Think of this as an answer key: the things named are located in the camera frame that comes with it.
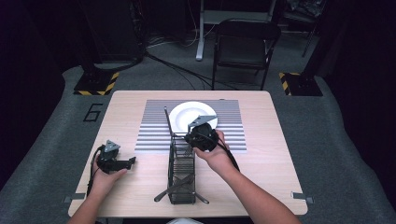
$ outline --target wooden tabletop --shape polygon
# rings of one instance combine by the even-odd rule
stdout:
[[[295,215],[307,212],[305,201],[271,96],[266,91],[116,91],[103,119],[76,193],[85,193],[94,151],[111,140],[120,145],[117,157],[136,163],[107,195],[99,217],[241,217],[248,213],[230,187],[199,158],[195,160],[195,188],[210,204],[170,203],[154,197],[167,186],[168,153],[134,151],[147,100],[238,100],[247,151],[234,153],[241,172],[284,203]],[[72,216],[83,200],[73,200]]]

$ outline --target striped mat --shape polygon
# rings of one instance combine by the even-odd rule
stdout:
[[[171,135],[164,107],[170,114],[184,100],[147,100],[135,150],[137,151],[169,151]],[[239,103],[237,100],[199,100],[210,105],[218,115],[216,129],[224,132],[225,141],[231,151],[246,151],[245,133],[242,125]]]

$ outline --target yellow and black tape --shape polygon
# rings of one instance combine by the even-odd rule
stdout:
[[[279,73],[280,81],[282,82],[283,91],[286,93],[286,95],[291,95],[290,85],[286,80],[286,75],[299,76],[300,73]]]
[[[119,74],[120,73],[115,73],[111,77],[105,90],[102,90],[102,91],[75,91],[74,94],[77,94],[77,95],[109,95],[111,93],[111,90],[113,90],[114,85],[116,84],[116,80],[117,80],[117,77],[119,77]]]

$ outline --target person's right hand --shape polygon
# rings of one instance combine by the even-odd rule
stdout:
[[[216,133],[219,135],[219,144],[224,144],[227,150],[230,150],[229,146],[225,143],[224,133],[219,130],[216,130]],[[202,151],[197,147],[193,148],[193,150],[199,158],[204,159],[210,168],[219,175],[225,175],[231,171],[237,171],[225,150],[220,146],[216,146],[210,152]]]

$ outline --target white plate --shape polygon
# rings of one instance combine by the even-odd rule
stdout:
[[[172,132],[186,133],[189,130],[189,124],[198,116],[204,115],[216,115],[216,112],[212,107],[201,102],[191,101],[177,105],[169,115]],[[212,129],[215,129],[218,125],[218,119],[212,119],[208,123]]]

